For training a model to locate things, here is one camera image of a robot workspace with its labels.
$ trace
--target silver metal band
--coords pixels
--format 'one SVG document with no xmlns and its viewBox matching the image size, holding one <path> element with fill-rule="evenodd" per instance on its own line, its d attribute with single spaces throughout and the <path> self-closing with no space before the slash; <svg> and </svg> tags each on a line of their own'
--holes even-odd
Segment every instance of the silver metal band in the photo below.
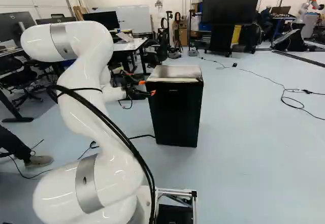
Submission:
<svg viewBox="0 0 325 224">
<path fill-rule="evenodd" d="M 76 172 L 76 194 L 83 212 L 90 214 L 103 208 L 95 186 L 94 166 L 97 154 L 82 159 Z"/>
<path fill-rule="evenodd" d="M 51 37 L 53 44 L 59 54 L 65 60 L 77 59 L 78 56 L 73 51 L 70 42 L 68 40 L 66 24 L 65 23 L 54 23 L 50 26 Z"/>
</svg>

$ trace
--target computer monitor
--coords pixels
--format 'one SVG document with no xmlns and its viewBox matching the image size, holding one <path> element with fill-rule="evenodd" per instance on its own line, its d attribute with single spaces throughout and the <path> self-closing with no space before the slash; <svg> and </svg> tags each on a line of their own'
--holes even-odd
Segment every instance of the computer monitor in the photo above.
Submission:
<svg viewBox="0 0 325 224">
<path fill-rule="evenodd" d="M 219 25 L 252 24 L 259 0 L 203 0 L 202 22 Z"/>
<path fill-rule="evenodd" d="M 83 14 L 85 21 L 95 21 L 104 25 L 108 30 L 120 28 L 116 12 L 96 12 Z"/>
<path fill-rule="evenodd" d="M 36 23 L 38 25 L 49 24 L 49 23 L 60 23 L 60 22 L 75 22 L 75 21 L 77 21 L 75 17 L 36 19 Z"/>
<path fill-rule="evenodd" d="M 34 25 L 29 12 L 0 13 L 0 42 L 14 40 L 20 46 L 20 36 L 24 29 Z"/>
</svg>

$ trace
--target black chair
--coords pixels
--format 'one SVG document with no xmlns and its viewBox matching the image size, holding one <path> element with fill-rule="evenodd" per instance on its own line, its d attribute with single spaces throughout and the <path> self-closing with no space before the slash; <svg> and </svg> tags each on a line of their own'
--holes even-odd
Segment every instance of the black chair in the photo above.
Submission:
<svg viewBox="0 0 325 224">
<path fill-rule="evenodd" d="M 155 68 L 156 65 L 161 65 L 167 59 L 167 41 L 166 37 L 157 40 L 147 40 L 143 45 L 144 48 L 144 62 L 149 68 Z"/>
<path fill-rule="evenodd" d="M 29 91 L 30 85 L 37 81 L 37 73 L 32 71 L 30 66 L 23 64 L 19 59 L 14 57 L 0 58 L 0 75 L 5 75 L 0 78 L 1 89 L 6 89 L 10 93 L 13 93 L 15 89 L 24 91 L 21 97 L 12 100 L 12 104 L 17 109 L 19 109 L 27 99 L 34 99 L 39 102 L 43 101 L 41 98 L 33 95 L 33 92 L 39 89 L 38 87 Z"/>
<path fill-rule="evenodd" d="M 25 62 L 25 64 L 29 65 L 30 67 L 35 67 L 35 68 L 39 69 L 40 71 L 42 71 L 42 74 L 40 74 L 38 76 L 38 79 L 46 77 L 47 81 L 51 82 L 51 79 L 50 79 L 49 75 L 56 75 L 57 76 L 57 74 L 54 71 L 50 71 L 51 67 L 52 67 L 51 62 L 43 62 L 43 61 L 30 59 L 29 61 Z"/>
</svg>

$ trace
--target person's leg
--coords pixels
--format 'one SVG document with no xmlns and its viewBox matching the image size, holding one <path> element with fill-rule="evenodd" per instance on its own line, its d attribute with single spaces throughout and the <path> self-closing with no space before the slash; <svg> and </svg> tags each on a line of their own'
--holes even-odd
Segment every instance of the person's leg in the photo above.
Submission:
<svg viewBox="0 0 325 224">
<path fill-rule="evenodd" d="M 26 167 L 44 167 L 53 162 L 50 156 L 31 155 L 28 148 L 16 135 L 0 125 L 0 148 L 25 162 Z"/>
<path fill-rule="evenodd" d="M 24 162 L 30 162 L 31 149 L 28 148 L 16 135 L 0 125 L 0 148 L 15 155 Z"/>
<path fill-rule="evenodd" d="M 271 22 L 265 22 L 264 23 L 264 33 L 268 34 L 273 27 L 273 24 Z"/>
</svg>

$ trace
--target robot arm in background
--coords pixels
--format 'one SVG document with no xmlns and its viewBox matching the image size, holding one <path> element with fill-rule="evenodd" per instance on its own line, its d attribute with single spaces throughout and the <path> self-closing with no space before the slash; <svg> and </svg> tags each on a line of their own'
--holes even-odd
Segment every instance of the robot arm in background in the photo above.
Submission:
<svg viewBox="0 0 325 224">
<path fill-rule="evenodd" d="M 301 5 L 301 8 L 297 14 L 297 18 L 294 23 L 305 23 L 304 18 L 307 13 L 308 7 L 312 5 L 314 10 L 323 10 L 324 5 L 319 5 L 317 0 L 307 0 Z"/>
<path fill-rule="evenodd" d="M 33 26 L 22 34 L 21 45 L 29 56 L 39 61 L 77 58 L 57 84 L 70 89 L 101 89 L 103 93 L 98 90 L 76 92 L 107 116 L 105 102 L 126 96 L 121 88 L 110 86 L 107 62 L 113 54 L 113 40 L 107 29 L 97 22 Z M 128 223 L 141 209 L 137 194 L 144 176 L 141 166 L 122 141 L 90 110 L 66 94 L 58 98 L 58 103 L 66 125 L 73 132 L 96 141 L 101 152 L 44 176 L 33 195 L 37 216 L 50 224 Z"/>
</svg>

